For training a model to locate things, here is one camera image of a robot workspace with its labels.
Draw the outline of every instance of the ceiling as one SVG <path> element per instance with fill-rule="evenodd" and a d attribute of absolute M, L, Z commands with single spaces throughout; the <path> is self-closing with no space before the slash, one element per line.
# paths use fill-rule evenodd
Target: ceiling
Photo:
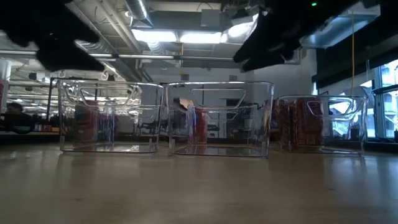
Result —
<path fill-rule="evenodd" d="M 185 30 L 212 30 L 223 32 L 232 26 L 231 17 L 238 9 L 255 6 L 262 1 L 255 0 L 147 0 L 148 15 L 152 19 L 155 29 L 175 30 L 176 33 Z M 148 45 L 143 41 L 137 41 L 131 29 L 138 26 L 138 22 L 129 17 L 126 0 L 76 0 L 68 7 L 86 24 L 88 24 L 100 37 L 101 46 L 94 46 L 98 50 L 106 49 L 107 53 L 115 54 L 153 54 Z M 203 27 L 201 25 L 202 10 L 214 9 L 221 11 L 220 24 L 218 27 Z M 162 42 L 162 46 L 168 54 L 183 54 L 203 57 L 232 57 L 240 48 L 244 39 L 221 44 L 188 44 L 179 42 Z M 12 44 L 0 32 L 1 50 L 36 50 L 34 45 L 22 49 Z M 34 58 L 7 58 L 12 62 L 12 75 L 10 79 L 10 93 L 20 95 L 35 95 L 37 99 L 46 99 L 49 93 L 48 79 L 58 77 L 59 72 L 50 73 L 44 70 L 41 64 Z M 217 61 L 164 61 L 124 59 L 123 61 L 104 62 L 107 73 L 115 75 L 116 80 L 127 81 L 150 81 L 145 75 L 145 67 L 166 69 L 169 67 L 194 67 L 194 68 L 238 68 L 233 62 Z M 43 74 L 46 78 L 29 80 L 28 75 L 32 72 Z M 106 79 L 102 72 L 87 71 L 64 71 L 65 77 Z M 32 91 L 27 91 L 27 86 L 33 86 Z M 46 105 L 46 100 L 30 100 L 27 103 Z"/>

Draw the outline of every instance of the person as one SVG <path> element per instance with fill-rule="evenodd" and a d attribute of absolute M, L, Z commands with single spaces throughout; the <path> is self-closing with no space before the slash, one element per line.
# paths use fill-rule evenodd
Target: person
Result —
<path fill-rule="evenodd" d="M 15 114 L 19 115 L 22 114 L 24 107 L 19 103 L 8 103 L 7 104 L 7 111 L 6 114 Z"/>
<path fill-rule="evenodd" d="M 6 129 L 17 134 L 27 134 L 34 129 L 32 117 L 23 113 L 24 107 L 19 103 L 8 103 L 4 116 Z"/>

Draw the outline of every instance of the cable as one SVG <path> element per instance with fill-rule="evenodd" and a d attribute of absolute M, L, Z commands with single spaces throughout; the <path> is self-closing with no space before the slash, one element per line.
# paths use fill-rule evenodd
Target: cable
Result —
<path fill-rule="evenodd" d="M 76 5 L 80 5 L 81 3 L 85 2 L 86 0 L 81 0 L 80 2 L 76 2 Z"/>
<path fill-rule="evenodd" d="M 95 8 L 94 8 L 94 21 L 95 21 L 96 23 L 98 23 L 98 24 L 103 24 L 103 23 L 106 21 L 106 18 L 103 19 L 102 21 L 98 22 L 98 21 L 97 21 L 97 9 L 98 9 L 98 6 L 95 6 Z"/>
<path fill-rule="evenodd" d="M 369 59 L 366 60 L 366 81 L 369 81 L 369 70 L 370 70 L 370 64 L 369 64 Z"/>
<path fill-rule="evenodd" d="M 20 67 L 18 67 L 17 69 L 15 69 L 15 71 L 12 72 L 12 73 L 10 74 L 10 76 L 6 78 L 6 80 L 7 80 L 8 78 L 11 79 L 11 75 L 15 75 L 17 72 L 19 72 L 19 70 L 22 69 L 25 65 L 27 65 L 27 64 L 29 63 L 29 61 L 30 61 L 30 59 L 28 59 L 28 60 L 27 60 L 25 63 L 23 63 Z"/>
<path fill-rule="evenodd" d="M 351 38 L 352 43 L 351 43 L 351 57 L 352 57 L 352 63 L 353 63 L 353 76 L 351 78 L 351 96 L 354 94 L 354 77 L 355 77 L 355 28 L 354 28 L 354 11 L 351 11 L 352 15 L 352 25 L 353 25 L 353 36 Z"/>
<path fill-rule="evenodd" d="M 205 3 L 206 5 L 208 5 L 208 6 L 210 7 L 210 9 L 213 9 L 213 7 L 212 7 L 210 4 L 208 4 L 207 2 L 201 2 L 201 3 L 199 3 L 199 5 L 198 5 L 198 7 L 197 7 L 197 11 L 199 11 L 199 7 L 200 7 L 203 3 Z"/>

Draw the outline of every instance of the window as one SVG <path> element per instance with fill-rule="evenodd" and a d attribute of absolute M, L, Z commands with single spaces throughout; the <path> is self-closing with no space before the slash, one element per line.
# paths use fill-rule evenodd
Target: window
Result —
<path fill-rule="evenodd" d="M 376 125 L 375 125 L 375 117 L 374 117 L 374 95 L 372 93 L 372 90 L 374 88 L 374 81 L 373 80 L 368 80 L 368 77 L 366 74 L 363 75 L 362 79 L 358 79 L 359 83 L 363 82 L 359 86 L 356 86 L 354 88 L 354 95 L 359 95 L 359 96 L 367 96 L 369 98 L 368 101 L 368 111 L 367 111 L 367 117 L 366 117 L 366 126 L 367 126 L 367 133 L 369 138 L 375 138 L 376 137 Z M 340 96 L 346 96 L 351 94 L 351 80 L 349 80 L 346 83 L 336 83 L 335 86 L 328 86 L 326 89 L 332 92 L 336 92 L 337 89 L 339 89 L 340 92 L 339 94 L 334 94 L 334 95 L 340 95 Z M 329 110 L 330 113 L 333 114 L 345 114 L 347 109 L 349 107 L 349 103 L 347 102 L 340 102 L 340 103 L 335 103 L 332 105 L 329 105 Z M 348 127 L 349 124 L 346 122 L 341 122 L 341 121 L 335 121 L 333 123 L 333 131 L 335 134 L 339 133 L 347 133 L 348 132 Z"/>
<path fill-rule="evenodd" d="M 382 87 L 398 84 L 398 60 L 381 66 Z"/>
<path fill-rule="evenodd" d="M 380 67 L 382 87 L 392 87 L 382 93 L 384 136 L 393 138 L 398 129 L 398 90 L 392 85 L 398 84 L 398 60 Z"/>

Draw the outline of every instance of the wall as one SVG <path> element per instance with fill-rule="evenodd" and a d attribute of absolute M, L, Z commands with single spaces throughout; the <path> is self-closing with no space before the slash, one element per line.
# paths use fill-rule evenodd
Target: wall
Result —
<path fill-rule="evenodd" d="M 253 72 L 241 73 L 235 68 L 168 68 L 167 70 L 147 68 L 146 70 L 155 83 L 180 82 L 180 73 L 189 74 L 190 82 L 228 81 L 230 75 L 237 75 L 239 81 L 244 81 L 248 74 L 253 74 Z"/>
<path fill-rule="evenodd" d="M 362 73 L 359 75 L 356 75 L 354 77 L 354 87 L 360 86 L 363 83 L 366 83 L 367 81 L 373 80 L 376 77 L 376 73 L 379 71 L 378 68 L 374 68 L 366 73 Z M 328 92 L 328 95 L 340 95 L 343 92 L 350 92 L 351 90 L 351 82 L 352 78 L 346 78 L 344 80 L 341 80 L 339 82 L 336 82 L 334 84 L 325 86 L 323 88 L 320 88 L 319 94 Z"/>
<path fill-rule="evenodd" d="M 300 65 L 276 65 L 273 67 L 263 68 L 247 73 L 241 73 L 239 69 L 228 68 L 168 68 L 162 70 L 159 68 L 147 68 L 147 72 L 152 77 L 155 83 L 173 83 L 180 82 L 180 73 L 190 75 L 190 82 L 217 82 L 228 81 L 230 75 L 237 75 L 238 81 L 266 81 L 275 84 L 275 97 L 289 94 L 311 94 L 312 83 L 311 76 L 316 74 L 316 55 L 314 50 L 307 50 L 306 56 L 303 58 Z M 248 103 L 257 103 L 262 105 L 269 96 L 269 89 L 260 85 L 244 85 L 243 89 L 246 91 L 244 100 Z M 215 93 L 214 91 L 205 91 L 202 94 L 205 105 L 211 106 L 226 106 L 227 99 L 240 99 L 242 92 L 239 91 L 225 91 L 224 93 Z M 189 88 L 180 88 L 172 91 L 171 98 L 185 98 L 193 99 L 193 94 L 190 93 Z M 195 96 L 197 101 L 201 101 L 201 94 Z M 218 121 L 213 120 L 214 125 L 220 128 L 219 137 L 226 137 L 226 113 L 220 113 Z"/>
<path fill-rule="evenodd" d="M 311 77 L 317 74 L 316 51 L 304 50 L 300 65 L 274 65 L 254 71 L 256 81 L 272 82 L 274 98 L 283 95 L 310 95 Z"/>
<path fill-rule="evenodd" d="M 275 85 L 274 96 L 311 94 L 311 77 L 317 74 L 317 55 L 314 49 L 303 50 L 300 65 L 274 65 L 241 73 L 229 68 L 147 68 L 156 83 L 180 82 L 180 72 L 190 75 L 190 82 L 228 81 L 229 75 L 237 75 L 239 81 L 266 81 Z"/>

